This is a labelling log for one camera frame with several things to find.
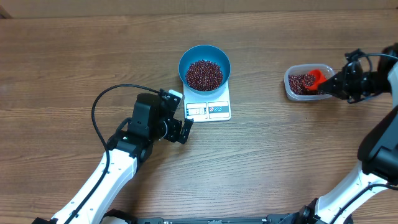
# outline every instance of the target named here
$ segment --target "beige wall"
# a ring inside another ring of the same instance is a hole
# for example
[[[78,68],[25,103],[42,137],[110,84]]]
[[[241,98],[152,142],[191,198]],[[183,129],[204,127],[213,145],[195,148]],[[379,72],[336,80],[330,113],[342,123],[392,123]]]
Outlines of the beige wall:
[[[398,0],[0,0],[14,18],[395,9]]]

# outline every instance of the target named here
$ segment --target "kitchen scale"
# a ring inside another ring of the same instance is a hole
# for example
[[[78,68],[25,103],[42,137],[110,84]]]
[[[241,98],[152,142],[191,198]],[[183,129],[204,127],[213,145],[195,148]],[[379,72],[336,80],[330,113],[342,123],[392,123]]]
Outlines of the kitchen scale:
[[[231,119],[228,82],[210,95],[194,93],[184,85],[184,97],[185,118],[193,119],[194,123]]]
[[[223,74],[221,85],[210,91],[199,91],[189,87],[185,75],[189,66],[199,60],[209,60],[220,66]],[[229,121],[231,119],[231,101],[229,100],[228,79],[231,75],[231,63],[227,55],[212,45],[198,45],[186,51],[178,65],[178,73],[183,82],[185,118],[194,123],[209,121]]]

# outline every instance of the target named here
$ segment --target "pile of beans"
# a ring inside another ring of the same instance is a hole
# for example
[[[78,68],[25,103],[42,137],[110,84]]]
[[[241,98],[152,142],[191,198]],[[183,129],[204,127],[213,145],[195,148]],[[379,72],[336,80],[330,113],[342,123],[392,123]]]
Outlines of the pile of beans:
[[[216,63],[199,60],[189,66],[185,79],[188,85],[195,90],[211,91],[221,85],[223,73]]]
[[[292,92],[297,95],[321,95],[318,90],[309,90],[304,87],[303,81],[307,86],[313,85],[315,77],[309,74],[289,75],[289,85]]]

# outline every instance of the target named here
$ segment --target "white digital scale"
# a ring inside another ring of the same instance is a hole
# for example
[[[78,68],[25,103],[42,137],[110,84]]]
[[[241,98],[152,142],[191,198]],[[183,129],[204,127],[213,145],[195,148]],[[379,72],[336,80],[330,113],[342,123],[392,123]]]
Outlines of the white digital scale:
[[[185,118],[193,119],[194,123],[229,121],[231,119],[228,82],[210,95],[194,93],[185,85],[183,88]]]

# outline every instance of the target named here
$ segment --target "clear plastic container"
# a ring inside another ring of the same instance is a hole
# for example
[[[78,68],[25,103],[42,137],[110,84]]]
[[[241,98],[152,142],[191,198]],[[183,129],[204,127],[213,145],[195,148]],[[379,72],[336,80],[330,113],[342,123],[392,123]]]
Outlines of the clear plastic container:
[[[313,95],[313,96],[302,96],[295,94],[289,85],[289,75],[301,75],[307,74],[311,70],[319,69],[324,74],[324,76],[329,79],[333,75],[335,75],[335,71],[325,64],[305,64],[305,65],[295,65],[290,67],[285,73],[285,89],[287,98],[293,101],[309,101],[309,100],[323,100],[330,98],[331,95],[323,94],[323,95]]]

